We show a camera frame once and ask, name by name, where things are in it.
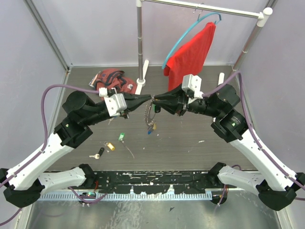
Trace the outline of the yellow handled metal keyring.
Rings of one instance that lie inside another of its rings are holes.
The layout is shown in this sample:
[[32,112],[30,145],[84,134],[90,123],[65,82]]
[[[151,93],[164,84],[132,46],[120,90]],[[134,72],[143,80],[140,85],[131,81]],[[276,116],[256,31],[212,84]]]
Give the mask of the yellow handled metal keyring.
[[147,134],[149,134],[149,135],[156,129],[156,121],[154,119],[154,116],[151,117],[153,101],[154,101],[154,98],[152,97],[150,99],[149,103],[146,105],[145,112],[144,112],[144,121],[147,125]]

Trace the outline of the green tagged single key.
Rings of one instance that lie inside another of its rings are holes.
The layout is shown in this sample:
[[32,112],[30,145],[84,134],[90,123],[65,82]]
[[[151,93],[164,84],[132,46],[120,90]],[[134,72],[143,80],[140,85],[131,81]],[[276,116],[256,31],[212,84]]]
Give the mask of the green tagged single key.
[[125,136],[125,133],[120,133],[118,140],[123,142],[124,141],[124,136]]

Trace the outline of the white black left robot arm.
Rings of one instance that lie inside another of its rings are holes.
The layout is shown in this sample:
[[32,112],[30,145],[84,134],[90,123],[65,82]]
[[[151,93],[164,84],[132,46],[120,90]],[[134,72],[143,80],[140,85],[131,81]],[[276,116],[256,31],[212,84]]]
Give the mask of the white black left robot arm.
[[95,185],[96,175],[88,164],[81,164],[64,172],[46,170],[57,160],[79,147],[92,134],[91,125],[121,116],[127,119],[146,101],[149,94],[113,94],[95,103],[85,92],[72,92],[62,105],[67,116],[36,151],[13,168],[0,170],[0,182],[5,186],[5,199],[16,207],[24,208],[36,202],[41,195],[57,189]]

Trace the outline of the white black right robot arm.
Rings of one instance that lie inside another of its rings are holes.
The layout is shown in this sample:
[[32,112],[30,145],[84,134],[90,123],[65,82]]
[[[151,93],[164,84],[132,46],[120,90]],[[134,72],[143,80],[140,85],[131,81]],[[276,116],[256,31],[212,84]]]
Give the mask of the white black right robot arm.
[[185,112],[215,118],[211,124],[214,132],[225,142],[238,149],[260,172],[252,175],[218,162],[209,171],[211,186],[219,188],[231,185],[242,188],[259,197],[270,209],[280,211],[296,198],[298,185],[277,168],[264,154],[267,147],[250,129],[245,117],[235,110],[240,102],[233,86],[227,84],[211,94],[189,102],[187,92],[180,86],[172,91],[156,95],[153,103],[178,116]]

